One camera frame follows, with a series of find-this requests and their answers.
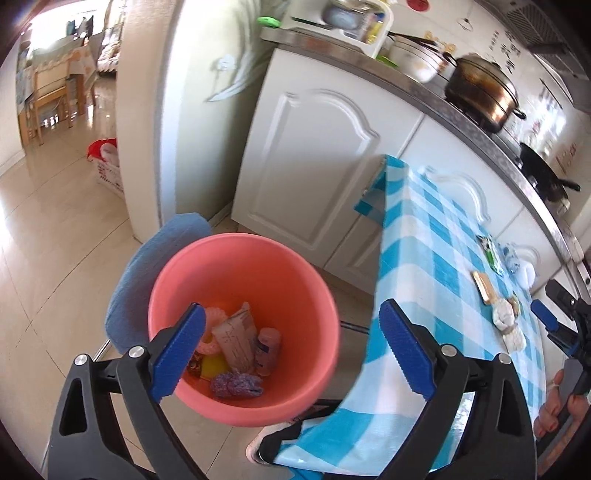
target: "black wok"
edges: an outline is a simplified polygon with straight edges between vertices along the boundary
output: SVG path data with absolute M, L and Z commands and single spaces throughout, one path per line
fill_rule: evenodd
M 534 186 L 543 201 L 559 202 L 561 199 L 567 199 L 566 190 L 581 191 L 581 186 L 570 180 L 558 178 L 550 166 L 534 150 L 524 143 L 521 146 L 519 158 L 523 163 L 521 171 L 526 178 L 533 177 L 537 185 Z

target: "silver screw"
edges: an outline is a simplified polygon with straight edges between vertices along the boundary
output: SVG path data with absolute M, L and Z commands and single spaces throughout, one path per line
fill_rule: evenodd
M 511 365 L 511 357 L 507 355 L 505 352 L 499 353 L 499 362 L 505 365 Z
M 74 363 L 78 366 L 84 365 L 88 361 L 88 355 L 81 353 L 74 359 Z
M 139 358 L 140 356 L 142 356 L 144 354 L 145 350 L 144 347 L 142 346 L 133 346 L 132 348 L 129 349 L 129 356 L 131 358 Z
M 457 355 L 456 347 L 454 347 L 453 345 L 443 345 L 441 347 L 441 352 L 445 356 L 456 356 Z

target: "tiled backsplash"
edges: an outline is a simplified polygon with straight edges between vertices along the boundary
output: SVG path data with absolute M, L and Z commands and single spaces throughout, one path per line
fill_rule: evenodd
M 480 5 L 472 0 L 428 0 L 428 10 L 417 12 L 408 6 L 416 3 L 399 0 L 392 5 L 391 31 L 433 38 L 456 57 L 475 52 L 501 65 L 517 88 L 519 107 L 528 115 L 524 121 L 512 115 L 506 133 L 530 144 L 566 176 L 570 164 L 579 159 L 573 160 L 573 153 L 591 136 L 589 116 L 574 109 L 541 63 Z

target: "red round sticker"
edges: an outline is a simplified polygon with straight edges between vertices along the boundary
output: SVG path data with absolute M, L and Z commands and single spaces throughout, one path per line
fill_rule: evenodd
M 407 5 L 417 12 L 426 12 L 429 10 L 428 0 L 407 0 Z

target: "range hood vent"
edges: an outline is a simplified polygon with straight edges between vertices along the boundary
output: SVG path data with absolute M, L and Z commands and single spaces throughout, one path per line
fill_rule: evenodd
M 591 53 L 557 11 L 559 7 L 543 0 L 476 2 L 497 17 L 531 53 L 552 66 L 576 109 L 591 113 Z

